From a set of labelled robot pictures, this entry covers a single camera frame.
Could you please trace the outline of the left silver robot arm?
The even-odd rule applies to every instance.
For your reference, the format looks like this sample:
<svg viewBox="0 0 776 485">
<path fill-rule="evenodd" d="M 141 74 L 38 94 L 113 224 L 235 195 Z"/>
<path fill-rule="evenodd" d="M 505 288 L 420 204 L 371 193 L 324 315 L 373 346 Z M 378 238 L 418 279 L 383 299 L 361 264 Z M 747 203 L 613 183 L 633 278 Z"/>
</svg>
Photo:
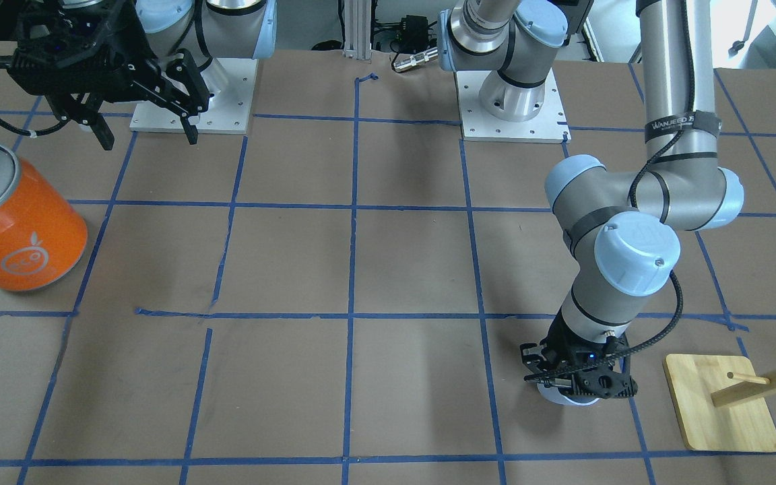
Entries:
<svg viewBox="0 0 776 485">
<path fill-rule="evenodd" d="M 579 265 L 541 343 L 524 344 L 526 381 L 549 401 L 590 406 L 637 392 L 629 357 L 680 319 L 674 275 L 677 232 L 715 229 L 741 212 L 744 187 L 721 168 L 707 1 L 638 1 L 647 160 L 612 172 L 593 156 L 561 160 L 545 191 Z M 459 1 L 440 13 L 439 62 L 485 71 L 478 101 L 487 115 L 529 122 L 569 29 L 548 1 Z"/>
</svg>

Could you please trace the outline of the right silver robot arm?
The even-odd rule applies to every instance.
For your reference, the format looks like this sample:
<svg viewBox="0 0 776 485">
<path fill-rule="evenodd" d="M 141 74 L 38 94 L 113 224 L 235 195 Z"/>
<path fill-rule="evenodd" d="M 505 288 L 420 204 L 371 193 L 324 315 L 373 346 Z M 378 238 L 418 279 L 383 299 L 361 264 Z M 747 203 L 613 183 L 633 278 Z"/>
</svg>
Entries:
<svg viewBox="0 0 776 485">
<path fill-rule="evenodd" d="M 105 102 L 132 102 L 131 128 L 247 132 L 260 59 L 276 42 L 274 1 L 40 1 L 18 16 L 7 73 L 62 122 L 114 135 Z"/>
</svg>

